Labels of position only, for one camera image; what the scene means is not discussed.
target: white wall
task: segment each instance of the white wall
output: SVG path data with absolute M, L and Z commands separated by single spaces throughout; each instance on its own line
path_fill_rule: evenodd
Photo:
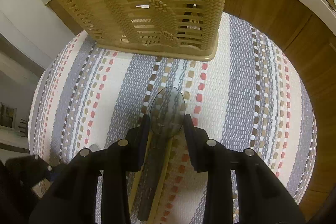
M 20 131 L 21 119 L 28 121 L 34 90 L 16 83 L 0 71 L 0 102 L 16 108 L 15 129 Z
M 0 0 L 0 32 L 43 68 L 74 37 L 41 0 Z

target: wooden cabinet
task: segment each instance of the wooden cabinet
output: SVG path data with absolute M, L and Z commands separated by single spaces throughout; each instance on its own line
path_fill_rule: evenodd
M 309 94 L 317 150 L 300 208 L 310 219 L 336 183 L 336 37 L 298 0 L 226 0 L 224 11 L 268 35 L 292 62 Z
M 312 15 L 298 0 L 226 0 L 224 11 L 250 22 L 286 49 Z
M 47 7 L 55 12 L 61 21 L 73 32 L 74 35 L 79 34 L 83 28 L 74 20 L 71 15 L 63 8 L 57 0 L 51 0 L 47 3 Z

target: screw head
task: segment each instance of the screw head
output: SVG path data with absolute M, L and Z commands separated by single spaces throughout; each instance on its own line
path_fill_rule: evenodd
M 254 150 L 251 148 L 245 149 L 245 154 L 248 155 L 249 157 L 254 155 Z
M 207 140 L 207 145 L 209 145 L 209 146 L 215 146 L 216 144 L 217 144 L 217 142 L 213 139 Z
M 82 156 L 82 157 L 86 157 L 88 154 L 90 153 L 90 150 L 87 149 L 87 148 L 84 148 L 82 149 L 79 154 Z
M 118 141 L 119 146 L 126 146 L 128 145 L 128 141 L 126 139 L 121 139 Z

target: white countertop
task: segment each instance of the white countertop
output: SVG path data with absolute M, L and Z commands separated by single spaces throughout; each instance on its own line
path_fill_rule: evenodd
M 336 35 L 336 13 L 325 0 L 299 0 Z M 21 52 L 47 68 L 72 32 L 41 0 L 0 0 L 0 32 Z

